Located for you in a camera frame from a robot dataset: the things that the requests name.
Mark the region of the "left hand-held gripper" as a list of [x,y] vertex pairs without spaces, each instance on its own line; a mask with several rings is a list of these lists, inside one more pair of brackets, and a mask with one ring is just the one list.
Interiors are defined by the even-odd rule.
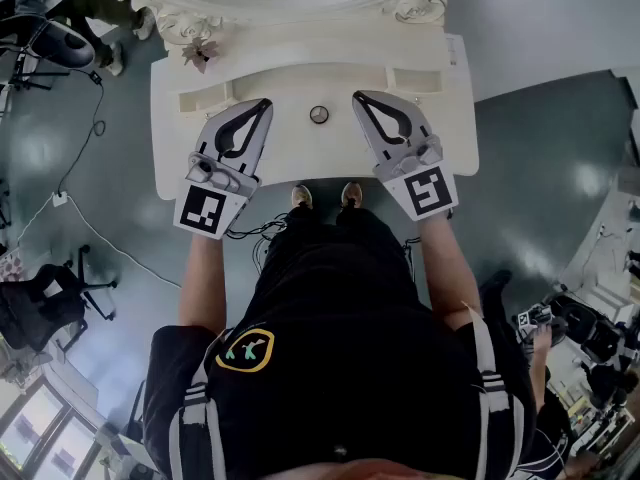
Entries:
[[273,119],[270,99],[237,103],[210,118],[189,156],[173,224],[220,240],[236,221],[261,181],[254,174]]

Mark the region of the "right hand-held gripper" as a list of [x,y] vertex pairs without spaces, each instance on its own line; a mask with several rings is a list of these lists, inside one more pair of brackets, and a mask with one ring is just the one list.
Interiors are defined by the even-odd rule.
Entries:
[[415,103],[388,92],[358,90],[352,107],[375,158],[374,176],[413,221],[458,205],[440,139]]

